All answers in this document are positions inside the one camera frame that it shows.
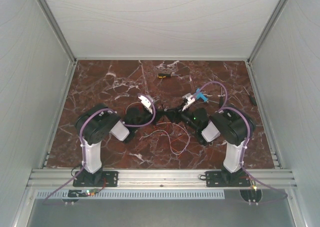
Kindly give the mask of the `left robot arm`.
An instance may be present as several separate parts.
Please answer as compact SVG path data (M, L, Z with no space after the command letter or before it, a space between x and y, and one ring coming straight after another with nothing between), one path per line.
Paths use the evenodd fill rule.
M126 111L124 120L105 104L99 103L80 115L75 123L81 148L81 169L75 173L74 187L102 186L116 187L117 171L103 170L101 161L102 141L113 136L121 143L129 143L136 131L149 124L156 124L161 117L157 109L140 111L131 107Z

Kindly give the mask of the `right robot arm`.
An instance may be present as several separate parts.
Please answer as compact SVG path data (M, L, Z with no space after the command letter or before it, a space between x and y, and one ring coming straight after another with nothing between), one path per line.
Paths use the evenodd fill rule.
M220 112L209 115L205 108L194 111L182 110L181 107L166 109L167 118L178 124L183 122L194 130L194 135L201 145L208 145L222 136L226 141L226 153L221 171L205 175L207 186L249 187L250 179L242 170L244 150L247 140L256 129L255 121L233 105Z

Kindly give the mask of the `blue plastic tool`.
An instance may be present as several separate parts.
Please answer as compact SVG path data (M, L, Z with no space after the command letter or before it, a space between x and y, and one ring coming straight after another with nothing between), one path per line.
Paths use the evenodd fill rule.
M196 100L202 100L204 103L209 102L209 99L200 91L200 88L196 89L195 94L196 94L196 96L195 96Z

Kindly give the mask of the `yellow black screwdriver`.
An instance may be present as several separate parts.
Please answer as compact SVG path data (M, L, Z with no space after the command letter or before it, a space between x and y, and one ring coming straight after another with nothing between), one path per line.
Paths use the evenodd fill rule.
M158 73L157 78L159 79L165 79L165 78L171 78L171 77L179 77L179 74L175 73Z

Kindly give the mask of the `black screwdriver far right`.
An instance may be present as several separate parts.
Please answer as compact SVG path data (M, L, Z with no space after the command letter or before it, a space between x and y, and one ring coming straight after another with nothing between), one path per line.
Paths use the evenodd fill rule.
M248 96L251 104L252 104L253 106L257 106L258 104L257 104L257 102L256 102L256 99L248 92L248 90L247 90L245 87L244 87L244 90L245 90L245 92L247 93L247 96Z

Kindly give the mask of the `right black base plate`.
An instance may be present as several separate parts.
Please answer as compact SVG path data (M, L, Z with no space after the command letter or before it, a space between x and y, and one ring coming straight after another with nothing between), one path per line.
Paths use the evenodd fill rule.
M212 170L206 171L199 176L201 181L205 181L207 187L243 187L251 186L250 178L242 171L239 170L230 173L227 170Z

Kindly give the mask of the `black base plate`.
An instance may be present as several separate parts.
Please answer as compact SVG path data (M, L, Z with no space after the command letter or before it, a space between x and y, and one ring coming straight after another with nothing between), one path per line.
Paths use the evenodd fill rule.
M206 171L199 176L201 181L205 181L207 187L243 187L251 186L250 178L242 171L239 170L230 173L227 170L212 170Z
M95 173L89 173L83 170L73 181L73 187L117 187L118 171L98 170Z

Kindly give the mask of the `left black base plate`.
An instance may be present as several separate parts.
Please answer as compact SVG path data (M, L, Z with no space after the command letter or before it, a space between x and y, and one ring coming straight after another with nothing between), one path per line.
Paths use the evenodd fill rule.
M98 170L95 173L89 173L83 170L73 181L73 187L117 187L118 171Z

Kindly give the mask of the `aluminium front rail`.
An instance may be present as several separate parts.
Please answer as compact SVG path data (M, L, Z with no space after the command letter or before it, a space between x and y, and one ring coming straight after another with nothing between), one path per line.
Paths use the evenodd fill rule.
M119 189L205 189L206 182L199 176L205 169L118 169ZM249 169L257 180L277 189L296 188L293 172L289 169ZM71 178L67 168L33 169L27 187L56 189Z

